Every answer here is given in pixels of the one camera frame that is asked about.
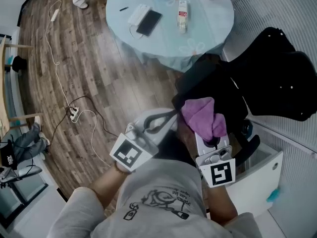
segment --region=power strip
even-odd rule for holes
[[[79,108],[78,107],[75,107],[75,108],[70,108],[70,118],[72,121],[75,121],[77,115],[78,115],[78,112],[79,112]]]
[[[59,13],[59,9],[56,9],[54,14],[53,14],[53,16],[52,16],[52,18],[51,18],[51,22],[54,22],[56,20],[56,17],[58,15],[58,13]]]
[[[139,4],[130,18],[128,19],[128,23],[133,26],[139,26],[141,24],[141,21],[144,19],[144,17],[148,14],[148,12],[151,10],[151,7],[145,4]]]

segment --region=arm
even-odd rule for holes
[[[117,168],[112,166],[106,173],[88,186],[88,188],[95,192],[104,208],[111,203],[113,197],[129,175],[127,170],[119,163],[115,163],[115,165],[117,165]]]
[[[238,216],[225,186],[208,188],[208,205],[211,219],[222,226]]]
[[[112,166],[88,188],[74,190],[56,222],[50,229],[48,238],[85,238],[96,226],[105,220],[104,209],[128,176]]]

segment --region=pink towel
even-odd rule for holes
[[[213,113],[213,105],[214,99],[206,97],[187,100],[181,109],[187,125],[207,142],[227,134],[225,118]]]

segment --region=wooden chair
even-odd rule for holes
[[[12,126],[10,127],[10,122],[12,121],[18,121],[18,120],[24,120],[27,118],[32,118],[35,116],[39,116],[42,113],[36,113],[31,115],[25,115],[20,117],[8,117],[7,113],[7,107],[5,102],[5,92],[4,92],[4,67],[5,66],[12,66],[8,64],[4,64],[4,56],[5,56],[5,48],[22,48],[22,49],[32,49],[32,46],[26,46],[26,45],[14,45],[14,44],[6,44],[5,43],[6,36],[2,40],[0,44],[0,140],[6,135],[6,133],[10,129],[16,129],[19,127],[27,126],[27,124],[21,124],[18,126]]]

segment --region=black phone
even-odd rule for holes
[[[150,10],[148,14],[144,17],[141,24],[139,25],[137,32],[139,34],[143,34],[145,36],[149,36],[153,29],[155,28],[156,24],[158,23],[159,19],[162,17],[162,14]]]

